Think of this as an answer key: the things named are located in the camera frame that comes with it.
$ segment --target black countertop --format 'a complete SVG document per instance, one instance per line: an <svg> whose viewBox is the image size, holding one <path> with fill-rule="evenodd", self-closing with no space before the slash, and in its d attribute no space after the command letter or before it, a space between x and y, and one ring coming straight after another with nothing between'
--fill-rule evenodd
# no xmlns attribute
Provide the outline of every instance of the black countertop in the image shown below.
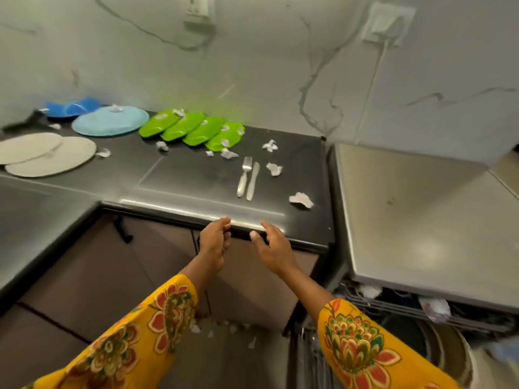
<svg viewBox="0 0 519 389"><path fill-rule="evenodd" d="M45 117L6 130L5 137L53 131ZM56 131L77 135L70 123ZM279 150L262 145L274 139ZM0 297L29 268L52 253L56 245L92 213L100 209L155 219L194 229L227 215L238 237L261 229L260 220L282 229L293 247L325 254L334 243L325 147L320 138L246 127L226 160L205 154L204 146L191 148L169 143L159 151L157 139L138 133L92 138L108 158L95 156L88 163L55 176L21 179L0 171ZM252 201L237 198L244 156L261 165ZM282 165L280 176L265 165ZM296 192L307 194L315 206L301 209L289 203Z"/></svg>

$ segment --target cabinet handle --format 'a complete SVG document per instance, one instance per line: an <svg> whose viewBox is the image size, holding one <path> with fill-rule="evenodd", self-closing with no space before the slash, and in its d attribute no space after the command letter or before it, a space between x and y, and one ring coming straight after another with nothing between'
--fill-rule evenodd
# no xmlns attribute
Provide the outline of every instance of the cabinet handle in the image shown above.
<svg viewBox="0 0 519 389"><path fill-rule="evenodd" d="M119 236L121 236L121 239L123 242L125 242L126 244L131 243L131 241L133 240L133 236L128 235L128 233L126 232L126 229L124 229L124 227L122 226L122 216L118 216L114 220L114 227L115 227L115 230L117 231L117 233L119 234Z"/></svg>

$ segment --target white wall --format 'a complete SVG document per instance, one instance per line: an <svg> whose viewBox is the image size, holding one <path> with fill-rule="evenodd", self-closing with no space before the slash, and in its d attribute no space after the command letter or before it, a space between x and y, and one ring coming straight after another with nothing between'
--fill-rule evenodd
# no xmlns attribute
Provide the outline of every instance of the white wall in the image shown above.
<svg viewBox="0 0 519 389"><path fill-rule="evenodd" d="M208 36L178 0L3 0L0 124L88 94L352 142L378 55L353 34L373 1L216 0L214 39L186 51ZM519 142L519 92L474 94L519 88L519 0L388 1L418 12L380 65L361 143L495 162ZM434 92L455 103L406 106Z"/></svg>

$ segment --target yellow sleeve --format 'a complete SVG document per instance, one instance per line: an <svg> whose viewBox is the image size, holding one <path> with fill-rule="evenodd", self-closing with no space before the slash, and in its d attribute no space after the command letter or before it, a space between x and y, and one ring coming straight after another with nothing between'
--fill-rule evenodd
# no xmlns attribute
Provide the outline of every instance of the yellow sleeve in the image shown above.
<svg viewBox="0 0 519 389"><path fill-rule="evenodd" d="M197 303L198 295L191 281L183 274L176 275L68 366L25 388L155 388L175 358Z"/></svg>
<svg viewBox="0 0 519 389"><path fill-rule="evenodd" d="M321 310L318 331L321 350L347 389L459 388L346 300L332 300Z"/></svg>

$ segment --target fork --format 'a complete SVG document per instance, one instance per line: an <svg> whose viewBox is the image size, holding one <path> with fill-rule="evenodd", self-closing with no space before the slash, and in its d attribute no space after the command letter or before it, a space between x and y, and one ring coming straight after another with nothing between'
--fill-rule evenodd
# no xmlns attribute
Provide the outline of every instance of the fork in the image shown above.
<svg viewBox="0 0 519 389"><path fill-rule="evenodd" d="M247 185L247 172L250 172L252 170L252 157L245 157L241 168L243 169L243 174L240 177L240 183L238 183L238 191L236 192L238 198L241 198L245 193L245 185Z"/></svg>

